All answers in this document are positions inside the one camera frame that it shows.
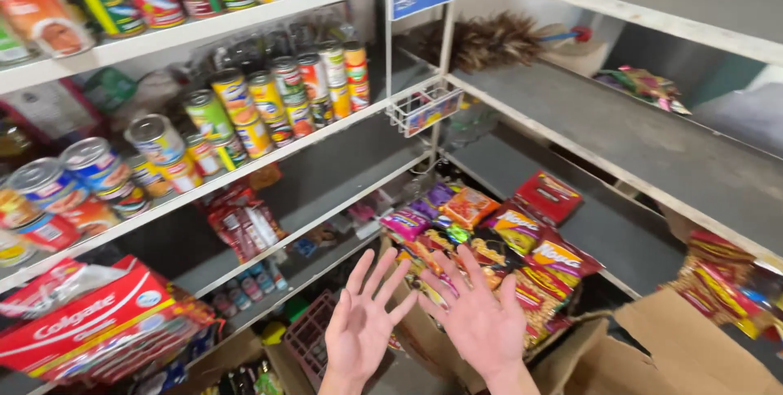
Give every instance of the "finger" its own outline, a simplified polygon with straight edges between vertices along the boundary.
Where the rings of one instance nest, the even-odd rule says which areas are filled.
[[[347,328],[348,315],[351,313],[351,293],[347,289],[340,291],[340,301],[337,306],[334,307],[332,313],[332,319],[329,320],[329,326],[327,326],[327,336],[340,334]]]
[[[460,244],[460,246],[456,248],[456,251],[460,254],[460,259],[465,265],[467,275],[471,278],[473,289],[482,290],[482,292],[491,295],[492,292],[489,290],[489,285],[487,285],[486,278],[484,278],[484,272],[478,265],[478,262],[476,262],[476,258],[473,257],[471,250],[467,248],[467,245]]]
[[[369,276],[369,279],[367,279],[367,283],[364,284],[364,288],[362,289],[362,296],[368,296],[370,299],[372,299],[373,294],[375,294],[375,290],[378,289],[380,280],[384,277],[384,274],[386,274],[386,270],[392,266],[394,263],[394,258],[396,257],[397,250],[386,250],[384,255],[381,256],[378,260],[373,273]]]
[[[500,284],[500,306],[509,314],[517,314],[522,311],[517,301],[517,278],[509,274]]]
[[[416,304],[417,295],[418,293],[416,291],[409,292],[405,300],[397,305],[397,308],[391,310],[389,313],[389,318],[391,319],[392,324],[399,323],[399,321],[403,320],[410,310],[413,309],[414,305]]]
[[[443,268],[443,272],[449,276],[451,283],[454,285],[454,288],[456,288],[456,291],[460,293],[460,296],[466,296],[467,293],[471,291],[471,289],[467,286],[465,279],[460,273],[460,269],[456,267],[454,261],[450,260],[445,256],[445,254],[438,251],[432,253],[432,257],[435,258],[438,265]]]
[[[351,271],[351,275],[347,277],[347,282],[345,283],[345,289],[347,289],[348,292],[353,294],[354,296],[358,296],[359,290],[362,289],[362,282],[364,282],[364,276],[367,275],[367,270],[369,270],[369,266],[373,264],[373,258],[375,257],[375,252],[372,249],[368,249],[364,252],[362,255],[362,258],[358,260],[356,263],[356,266],[353,267],[353,271]]]
[[[430,300],[429,297],[425,296],[421,292],[419,293],[418,302],[421,309],[427,311],[427,313],[430,314],[432,318],[445,326],[445,320],[449,317],[449,314],[446,313],[443,308],[436,305],[432,300]]]
[[[391,299],[391,295],[394,292],[394,290],[397,288],[397,285],[400,284],[400,282],[403,281],[403,278],[405,278],[405,274],[408,272],[408,269],[410,268],[410,260],[403,260],[399,263],[399,266],[394,270],[394,273],[391,273],[391,276],[389,276],[389,279],[384,282],[384,285],[380,287],[380,291],[378,291],[378,295],[375,296],[375,301],[380,303],[381,306],[385,306],[386,302]]]
[[[427,285],[430,285],[430,288],[434,289],[435,292],[440,294],[443,300],[445,300],[445,302],[448,303],[450,307],[456,303],[456,295],[454,295],[454,292],[450,290],[449,287],[445,286],[445,284],[441,282],[440,279],[436,278],[432,271],[422,271],[419,275],[419,278],[421,278],[421,280],[423,280]]]

